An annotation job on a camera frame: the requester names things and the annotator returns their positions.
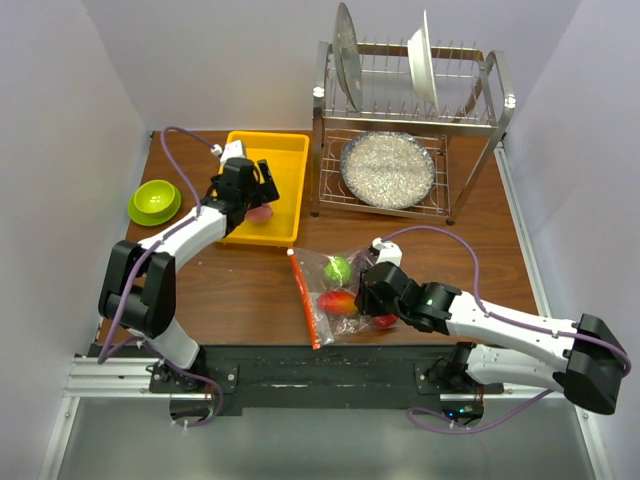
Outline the pink fake meat pack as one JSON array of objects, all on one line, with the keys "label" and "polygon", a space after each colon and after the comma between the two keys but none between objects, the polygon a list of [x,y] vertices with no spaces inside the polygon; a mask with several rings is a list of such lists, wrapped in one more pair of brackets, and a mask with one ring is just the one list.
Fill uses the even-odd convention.
[{"label": "pink fake meat pack", "polygon": [[273,217],[273,208],[270,204],[251,209],[246,214],[246,221],[253,225],[263,225]]}]

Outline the orange red fake mango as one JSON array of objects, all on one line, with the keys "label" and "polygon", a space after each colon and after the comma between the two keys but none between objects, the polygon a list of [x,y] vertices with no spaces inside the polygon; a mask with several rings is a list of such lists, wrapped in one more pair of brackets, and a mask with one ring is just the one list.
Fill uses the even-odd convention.
[{"label": "orange red fake mango", "polygon": [[353,315],[358,312],[355,295],[342,290],[322,293],[317,299],[317,306],[321,311],[332,315]]}]

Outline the green fake fruit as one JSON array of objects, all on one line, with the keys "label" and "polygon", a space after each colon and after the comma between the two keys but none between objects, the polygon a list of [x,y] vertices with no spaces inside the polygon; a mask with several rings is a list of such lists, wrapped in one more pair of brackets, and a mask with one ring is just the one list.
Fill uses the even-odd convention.
[{"label": "green fake fruit", "polygon": [[324,278],[332,286],[343,287],[350,283],[351,265],[342,256],[329,256],[324,267]]}]

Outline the clear zip top bag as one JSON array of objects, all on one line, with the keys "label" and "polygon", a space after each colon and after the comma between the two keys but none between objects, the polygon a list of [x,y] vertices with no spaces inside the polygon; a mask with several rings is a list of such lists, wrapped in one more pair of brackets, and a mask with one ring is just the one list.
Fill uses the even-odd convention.
[{"label": "clear zip top bag", "polygon": [[395,327],[393,315],[371,317],[358,312],[355,299],[360,274],[377,255],[368,249],[326,255],[302,248],[287,250],[300,294],[311,347],[318,350],[341,338]]}]

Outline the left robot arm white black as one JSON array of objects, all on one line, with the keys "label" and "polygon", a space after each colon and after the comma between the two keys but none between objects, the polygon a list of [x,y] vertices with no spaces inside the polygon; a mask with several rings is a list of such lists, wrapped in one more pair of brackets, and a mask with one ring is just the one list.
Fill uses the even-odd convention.
[{"label": "left robot arm white black", "polygon": [[211,383],[203,347],[176,318],[179,270],[207,246],[226,238],[247,213],[280,198],[266,160],[226,161],[206,197],[181,221],[139,243],[122,240],[110,253],[99,314],[145,343],[172,369],[185,392]]}]

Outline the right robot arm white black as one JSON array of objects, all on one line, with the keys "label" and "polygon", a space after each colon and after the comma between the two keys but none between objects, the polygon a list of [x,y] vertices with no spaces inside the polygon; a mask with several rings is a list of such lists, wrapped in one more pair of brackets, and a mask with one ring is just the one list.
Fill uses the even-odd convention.
[{"label": "right robot arm white black", "polygon": [[625,350],[597,316],[572,321],[483,304],[450,285],[418,284],[390,262],[360,273],[355,305],[420,332],[476,339],[445,369],[448,386],[459,393],[513,383],[560,392],[585,410],[611,415],[630,371]]}]

